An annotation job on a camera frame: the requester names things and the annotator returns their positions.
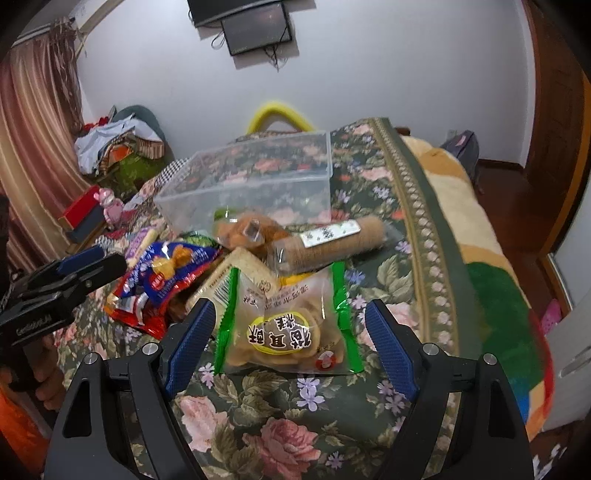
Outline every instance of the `striped curtain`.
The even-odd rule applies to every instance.
[[[66,254],[57,219],[88,188],[74,150],[82,126],[74,31],[59,24],[0,63],[0,193],[11,203],[12,268],[31,271]]]

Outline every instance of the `wall-mounted tv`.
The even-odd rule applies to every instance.
[[[191,18],[196,27],[221,20],[228,15],[238,13],[259,5],[270,4],[277,0],[189,0]]]
[[[263,5],[222,19],[230,55],[291,41],[283,3]]]

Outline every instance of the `person's hand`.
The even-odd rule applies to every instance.
[[[66,396],[64,388],[64,374],[57,366],[57,348],[53,343],[53,335],[43,337],[43,353],[32,365],[35,379],[41,384],[35,391],[35,396],[43,402],[47,410],[59,410]],[[9,368],[0,368],[0,382],[10,385],[12,374]]]

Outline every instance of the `plastic storage box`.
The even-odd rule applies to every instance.
[[[154,201],[175,232],[211,233],[220,209],[256,210],[281,225],[330,222],[326,132],[239,142],[197,153]]]

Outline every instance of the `red box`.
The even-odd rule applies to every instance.
[[[76,199],[76,201],[74,201],[74,203],[72,203],[58,219],[61,227],[66,232],[76,229],[81,221],[88,216],[91,210],[99,204],[94,197],[95,193],[99,193],[99,190],[100,187],[98,185],[90,187],[81,197]]]

